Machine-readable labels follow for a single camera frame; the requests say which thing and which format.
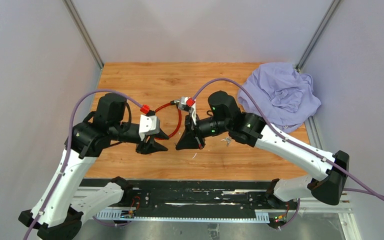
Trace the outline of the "silver key pair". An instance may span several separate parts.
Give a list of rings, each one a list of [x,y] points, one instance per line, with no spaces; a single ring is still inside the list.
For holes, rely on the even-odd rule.
[[[221,140],[221,142],[225,142],[226,146],[228,147],[231,144],[232,140],[233,139],[231,137],[225,137]]]

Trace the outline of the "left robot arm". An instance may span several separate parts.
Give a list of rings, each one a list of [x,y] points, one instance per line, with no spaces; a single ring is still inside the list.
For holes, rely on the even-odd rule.
[[[138,124],[123,122],[129,103],[135,100],[116,90],[105,89],[97,109],[80,123],[70,122],[68,137],[48,187],[37,204],[19,215],[29,231],[37,230],[42,240],[71,240],[82,225],[113,204],[129,206],[133,186],[122,177],[111,179],[104,187],[80,200],[74,200],[85,174],[104,149],[121,143],[136,144],[142,155],[165,152],[167,148],[156,139],[168,139],[160,120],[146,104],[140,104]]]

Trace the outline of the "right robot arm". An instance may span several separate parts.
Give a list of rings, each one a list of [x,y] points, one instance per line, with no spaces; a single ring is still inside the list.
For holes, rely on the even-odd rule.
[[[200,119],[191,98],[178,100],[178,108],[188,114],[176,150],[201,150],[206,138],[228,133],[237,143],[274,153],[306,171],[301,177],[273,179],[262,198],[263,203],[277,209],[293,199],[314,197],[327,205],[339,204],[347,175],[331,163],[347,170],[350,157],[346,152],[323,151],[282,133],[261,116],[242,112],[235,98],[225,91],[212,93],[208,104],[212,115]]]

